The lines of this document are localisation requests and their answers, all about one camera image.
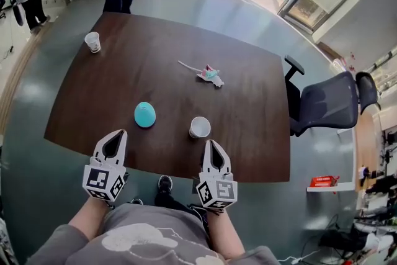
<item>dark brown table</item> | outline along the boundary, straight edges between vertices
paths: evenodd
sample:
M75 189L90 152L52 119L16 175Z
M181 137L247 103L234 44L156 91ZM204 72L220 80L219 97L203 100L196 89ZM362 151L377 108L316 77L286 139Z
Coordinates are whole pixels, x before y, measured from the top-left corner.
M167 20L104 13L93 30L102 50L82 44L56 97L45 138L92 156L98 140L124 128L125 165L179 177L197 176L205 140L188 130L206 117L210 138L231 158L240 182L290 177L290 127L279 56L245 42ZM217 89L178 60L220 70ZM150 102L156 123L134 121L139 102Z

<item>blue egg-shaped object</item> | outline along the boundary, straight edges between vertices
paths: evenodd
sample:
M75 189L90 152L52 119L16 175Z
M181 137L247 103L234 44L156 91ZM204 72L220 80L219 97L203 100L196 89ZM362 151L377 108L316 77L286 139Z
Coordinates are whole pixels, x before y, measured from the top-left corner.
M134 118L138 126L148 128L156 121L156 112L152 105L147 102L141 102L135 109Z

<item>paper cup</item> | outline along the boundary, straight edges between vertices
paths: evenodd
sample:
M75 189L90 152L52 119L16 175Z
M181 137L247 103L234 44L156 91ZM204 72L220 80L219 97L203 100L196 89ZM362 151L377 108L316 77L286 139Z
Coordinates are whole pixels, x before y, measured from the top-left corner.
M211 124L204 117L196 117L192 120L189 135L193 138L207 137L211 132Z
M96 53L100 50L99 34L98 32L90 32L84 38L91 52Z

